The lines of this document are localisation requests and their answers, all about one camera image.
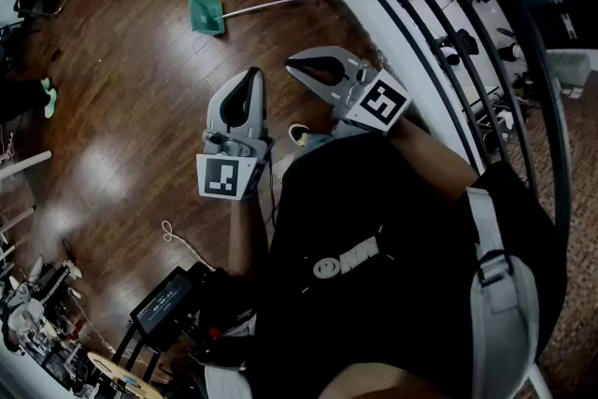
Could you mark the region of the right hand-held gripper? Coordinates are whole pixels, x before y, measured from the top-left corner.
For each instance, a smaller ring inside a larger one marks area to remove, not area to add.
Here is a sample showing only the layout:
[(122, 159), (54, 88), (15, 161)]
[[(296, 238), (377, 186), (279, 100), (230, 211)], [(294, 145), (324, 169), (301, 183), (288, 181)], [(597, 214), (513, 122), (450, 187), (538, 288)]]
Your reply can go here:
[(409, 107), (411, 96), (386, 70), (377, 71), (338, 46), (300, 51), (285, 61), (288, 73), (326, 103), (332, 117), (386, 135)]

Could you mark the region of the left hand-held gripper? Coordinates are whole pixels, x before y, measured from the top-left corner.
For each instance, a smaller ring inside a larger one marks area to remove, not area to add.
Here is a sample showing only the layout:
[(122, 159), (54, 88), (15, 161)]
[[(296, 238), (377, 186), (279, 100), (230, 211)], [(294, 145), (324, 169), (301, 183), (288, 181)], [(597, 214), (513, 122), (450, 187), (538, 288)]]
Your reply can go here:
[(196, 155), (201, 196), (240, 201), (255, 194), (274, 146), (274, 139), (265, 136), (265, 111), (259, 68), (236, 74), (215, 92), (208, 104), (204, 152)]

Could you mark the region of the green dustpan with long handle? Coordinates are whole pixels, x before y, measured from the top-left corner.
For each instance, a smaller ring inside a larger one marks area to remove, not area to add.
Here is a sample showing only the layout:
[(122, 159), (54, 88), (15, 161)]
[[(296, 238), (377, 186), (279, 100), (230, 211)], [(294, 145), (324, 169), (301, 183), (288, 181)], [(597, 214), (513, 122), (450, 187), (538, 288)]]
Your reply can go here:
[(188, 0), (191, 28), (195, 33), (219, 36), (225, 33), (225, 20), (235, 16), (306, 0), (277, 0), (225, 13), (220, 0)]

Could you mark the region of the person's right forearm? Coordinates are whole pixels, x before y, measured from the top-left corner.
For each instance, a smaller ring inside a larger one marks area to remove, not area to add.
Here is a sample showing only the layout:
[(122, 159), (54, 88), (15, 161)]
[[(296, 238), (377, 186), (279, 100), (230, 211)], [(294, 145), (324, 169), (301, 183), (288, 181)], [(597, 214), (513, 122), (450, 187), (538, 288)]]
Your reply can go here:
[(479, 178), (476, 170), (460, 155), (407, 119), (394, 124), (389, 140), (444, 201), (456, 202)]

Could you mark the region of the person's left forearm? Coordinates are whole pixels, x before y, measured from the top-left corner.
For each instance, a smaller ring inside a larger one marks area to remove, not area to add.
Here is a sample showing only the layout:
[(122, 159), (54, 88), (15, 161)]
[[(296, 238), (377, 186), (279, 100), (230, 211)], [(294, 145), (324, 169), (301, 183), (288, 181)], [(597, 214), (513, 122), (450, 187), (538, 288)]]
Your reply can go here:
[(258, 197), (233, 201), (228, 272), (236, 277), (256, 279), (265, 269), (267, 257), (267, 232)]

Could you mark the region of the person's left shoe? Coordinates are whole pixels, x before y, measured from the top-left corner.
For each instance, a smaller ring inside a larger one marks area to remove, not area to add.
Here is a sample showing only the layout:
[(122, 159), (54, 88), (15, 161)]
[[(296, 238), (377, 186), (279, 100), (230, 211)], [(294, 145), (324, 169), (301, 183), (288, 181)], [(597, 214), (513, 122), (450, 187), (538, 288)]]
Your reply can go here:
[(302, 123), (293, 123), (288, 129), (291, 140), (299, 147), (304, 148), (312, 131)]

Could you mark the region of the person's black t-shirt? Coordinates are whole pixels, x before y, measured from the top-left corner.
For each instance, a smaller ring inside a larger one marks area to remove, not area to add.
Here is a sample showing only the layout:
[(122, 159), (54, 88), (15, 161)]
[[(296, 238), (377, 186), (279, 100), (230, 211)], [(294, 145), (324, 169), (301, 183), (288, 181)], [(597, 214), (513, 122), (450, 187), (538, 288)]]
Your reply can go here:
[[(562, 310), (565, 244), (508, 164), (469, 188), (490, 194), (506, 252), (534, 274), (537, 359)], [(466, 191), (439, 198), (390, 140), (356, 135), (299, 156), (257, 284), (254, 398), (472, 399), (477, 245)]]

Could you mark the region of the black metal railing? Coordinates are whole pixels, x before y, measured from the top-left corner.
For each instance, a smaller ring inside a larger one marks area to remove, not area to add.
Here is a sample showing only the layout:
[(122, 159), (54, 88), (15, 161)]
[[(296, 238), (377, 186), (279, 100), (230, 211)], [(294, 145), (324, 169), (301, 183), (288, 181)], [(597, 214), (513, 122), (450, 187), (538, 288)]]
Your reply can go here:
[[(413, 98), (416, 113), (436, 138), (476, 167), (486, 163), (473, 111), (448, 72), (421, 15), (407, 0), (342, 0), (369, 34), (385, 64)], [(554, 222), (563, 243), (570, 237), (572, 177), (568, 133), (557, 79), (532, 15), (522, 0), (497, 0), (538, 84), (548, 135), (554, 186)]]

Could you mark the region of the black screen device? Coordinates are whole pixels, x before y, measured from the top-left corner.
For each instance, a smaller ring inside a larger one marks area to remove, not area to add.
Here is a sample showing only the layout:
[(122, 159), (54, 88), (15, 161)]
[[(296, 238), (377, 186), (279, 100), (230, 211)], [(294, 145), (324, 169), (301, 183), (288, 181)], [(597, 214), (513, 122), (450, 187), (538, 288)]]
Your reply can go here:
[(132, 311), (133, 325), (154, 351), (167, 352), (182, 334), (194, 286), (190, 272), (178, 266)]

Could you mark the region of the white table leg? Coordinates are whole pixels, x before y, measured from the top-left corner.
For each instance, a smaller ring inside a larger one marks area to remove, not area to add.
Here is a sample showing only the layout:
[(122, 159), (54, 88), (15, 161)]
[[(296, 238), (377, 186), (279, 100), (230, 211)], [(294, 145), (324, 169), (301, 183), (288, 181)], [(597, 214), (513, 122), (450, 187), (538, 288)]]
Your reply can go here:
[(1, 166), (0, 167), (0, 180), (9, 178), (9, 177), (21, 172), (24, 169), (29, 168), (31, 166), (45, 162), (45, 161), (49, 160), (51, 158), (51, 156), (52, 156), (52, 152), (50, 150), (46, 150), (41, 153), (38, 153), (37, 155), (34, 155), (34, 156), (31, 156), (24, 160), (18, 161), (14, 164), (8, 164), (5, 166)]

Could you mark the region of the white storage box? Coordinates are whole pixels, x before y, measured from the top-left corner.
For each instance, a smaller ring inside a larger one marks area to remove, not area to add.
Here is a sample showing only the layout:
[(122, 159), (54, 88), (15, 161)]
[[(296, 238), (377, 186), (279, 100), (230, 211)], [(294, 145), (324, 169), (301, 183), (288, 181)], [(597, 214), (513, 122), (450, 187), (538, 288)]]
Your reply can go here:
[(549, 52), (552, 70), (561, 85), (584, 87), (591, 73), (587, 54), (577, 52)]

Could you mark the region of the white cloth bag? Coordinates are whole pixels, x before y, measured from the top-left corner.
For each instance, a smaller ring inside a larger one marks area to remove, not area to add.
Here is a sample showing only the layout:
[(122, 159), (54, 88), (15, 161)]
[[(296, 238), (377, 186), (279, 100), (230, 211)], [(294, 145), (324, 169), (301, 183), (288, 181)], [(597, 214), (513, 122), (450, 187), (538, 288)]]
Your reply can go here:
[(238, 371), (205, 367), (208, 399), (253, 399), (248, 380)]

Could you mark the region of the round wooden table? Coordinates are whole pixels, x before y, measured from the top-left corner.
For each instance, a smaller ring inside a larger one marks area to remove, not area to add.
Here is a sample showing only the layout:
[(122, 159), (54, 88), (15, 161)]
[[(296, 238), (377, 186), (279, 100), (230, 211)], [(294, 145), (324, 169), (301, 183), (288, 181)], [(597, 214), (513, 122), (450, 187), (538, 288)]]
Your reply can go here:
[(160, 392), (135, 374), (127, 371), (109, 359), (94, 353), (87, 353), (91, 363), (112, 382), (119, 384), (138, 399), (164, 399)]

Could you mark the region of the cluttered workbench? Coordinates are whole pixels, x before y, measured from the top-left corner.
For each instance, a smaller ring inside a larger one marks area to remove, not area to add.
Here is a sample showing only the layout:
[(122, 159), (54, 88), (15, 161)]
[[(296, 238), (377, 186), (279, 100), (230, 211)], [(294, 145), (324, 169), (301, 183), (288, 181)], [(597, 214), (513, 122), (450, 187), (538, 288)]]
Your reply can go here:
[(73, 253), (66, 248), (66, 259), (43, 287), (28, 292), (18, 304), (11, 299), (7, 306), (7, 317), (2, 319), (2, 335), (7, 350), (20, 352), (21, 343), (29, 333), (42, 332), (52, 338), (50, 326), (57, 331), (54, 336), (64, 340), (67, 333), (74, 329), (64, 306), (65, 297), (70, 291), (69, 281), (81, 278), (82, 272), (75, 264)]

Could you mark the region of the black screen mount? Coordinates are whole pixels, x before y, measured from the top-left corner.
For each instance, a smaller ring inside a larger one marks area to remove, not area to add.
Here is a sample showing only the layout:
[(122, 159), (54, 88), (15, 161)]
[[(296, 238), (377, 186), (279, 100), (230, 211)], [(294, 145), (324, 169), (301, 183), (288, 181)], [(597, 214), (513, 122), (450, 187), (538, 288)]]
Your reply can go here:
[(256, 311), (252, 286), (219, 268), (199, 284), (199, 309), (188, 336), (190, 355), (203, 366), (242, 370), (255, 343)]

